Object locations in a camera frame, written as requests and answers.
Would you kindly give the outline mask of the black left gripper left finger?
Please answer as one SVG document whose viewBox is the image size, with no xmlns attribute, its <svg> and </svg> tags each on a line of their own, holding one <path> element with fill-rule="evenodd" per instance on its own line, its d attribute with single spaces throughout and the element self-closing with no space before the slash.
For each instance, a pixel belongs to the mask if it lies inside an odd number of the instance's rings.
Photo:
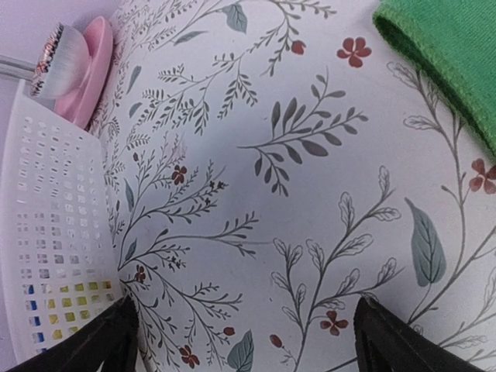
<svg viewBox="0 0 496 372">
<path fill-rule="evenodd" d="M 138 328 L 134 301 L 125 296 L 68 339 L 10 371 L 134 371 Z"/>
</svg>

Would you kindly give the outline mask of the green microfiber towel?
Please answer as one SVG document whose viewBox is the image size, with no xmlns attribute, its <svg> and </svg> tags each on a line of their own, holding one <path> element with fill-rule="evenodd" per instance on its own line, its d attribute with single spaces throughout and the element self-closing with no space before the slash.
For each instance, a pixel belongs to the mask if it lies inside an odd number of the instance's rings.
<svg viewBox="0 0 496 372">
<path fill-rule="evenodd" d="M 418 67 L 495 151 L 495 3 L 382 1 L 373 14 L 392 49 Z"/>
</svg>

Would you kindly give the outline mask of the yellow-green crocodile towel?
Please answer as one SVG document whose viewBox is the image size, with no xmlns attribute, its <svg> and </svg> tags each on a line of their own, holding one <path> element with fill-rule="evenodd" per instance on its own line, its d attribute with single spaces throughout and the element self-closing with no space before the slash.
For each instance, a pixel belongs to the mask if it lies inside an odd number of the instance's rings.
<svg viewBox="0 0 496 372">
<path fill-rule="evenodd" d="M 74 335 L 119 298 L 115 285 L 108 280 L 58 286 L 44 284 L 42 294 L 46 295 L 43 320 L 47 327 L 43 334 L 45 339 L 54 342 Z"/>
</svg>

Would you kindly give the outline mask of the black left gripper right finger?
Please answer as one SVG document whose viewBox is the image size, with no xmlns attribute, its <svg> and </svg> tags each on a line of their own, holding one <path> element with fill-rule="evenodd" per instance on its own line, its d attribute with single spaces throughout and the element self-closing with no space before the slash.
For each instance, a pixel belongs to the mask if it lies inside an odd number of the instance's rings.
<svg viewBox="0 0 496 372">
<path fill-rule="evenodd" d="M 478 367 L 435 345 L 372 298 L 362 297 L 353 317 L 360 371 L 477 372 Z"/>
</svg>

